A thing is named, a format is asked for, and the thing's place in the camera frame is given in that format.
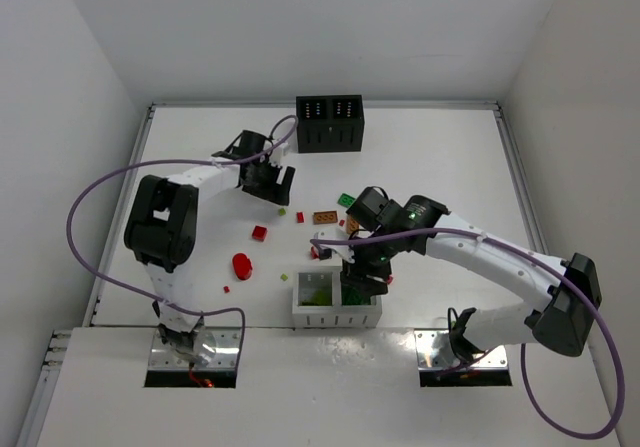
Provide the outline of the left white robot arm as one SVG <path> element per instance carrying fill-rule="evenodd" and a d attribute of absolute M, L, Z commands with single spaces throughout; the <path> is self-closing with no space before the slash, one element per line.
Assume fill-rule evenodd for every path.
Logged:
<path fill-rule="evenodd" d="M 238 188 L 287 206 L 295 174 L 293 167 L 281 165 L 287 149 L 284 139 L 244 130 L 202 164 L 168 177 L 146 175 L 140 180 L 124 244 L 150 277 L 158 297 L 154 311 L 161 340 L 178 355 L 194 358 L 204 347 L 204 315 L 192 306 L 187 268 L 196 244 L 200 205 Z"/>

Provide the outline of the dark green brick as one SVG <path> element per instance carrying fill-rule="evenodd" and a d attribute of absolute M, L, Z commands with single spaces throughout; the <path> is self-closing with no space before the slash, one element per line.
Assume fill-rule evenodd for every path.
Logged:
<path fill-rule="evenodd" d="M 342 304 L 344 306 L 358 306 L 362 303 L 362 296 L 357 292 L 349 291 L 342 294 Z"/>

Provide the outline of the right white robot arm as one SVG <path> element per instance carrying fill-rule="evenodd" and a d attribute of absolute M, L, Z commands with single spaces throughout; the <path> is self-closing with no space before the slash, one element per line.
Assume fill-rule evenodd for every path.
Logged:
<path fill-rule="evenodd" d="M 447 339 L 452 355 L 463 363 L 499 345 L 539 343 L 566 356 L 582 354 L 594 322 L 585 306 L 602 301 L 595 262 L 580 253 L 571 259 L 527 253 L 514 244 L 501 249 L 439 202 L 414 195 L 400 205 L 372 187 L 347 210 L 375 242 L 352 247 L 341 282 L 363 297 L 387 293 L 392 258 L 415 252 L 451 262 L 519 297 L 507 307 L 469 307 L 455 315 Z"/>

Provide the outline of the lime lego brick top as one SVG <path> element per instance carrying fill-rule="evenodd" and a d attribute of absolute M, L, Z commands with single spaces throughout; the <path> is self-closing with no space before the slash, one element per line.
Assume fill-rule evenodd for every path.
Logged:
<path fill-rule="evenodd" d="M 316 291 L 308 303 L 311 306 L 332 306 L 332 294 L 329 291 Z"/>

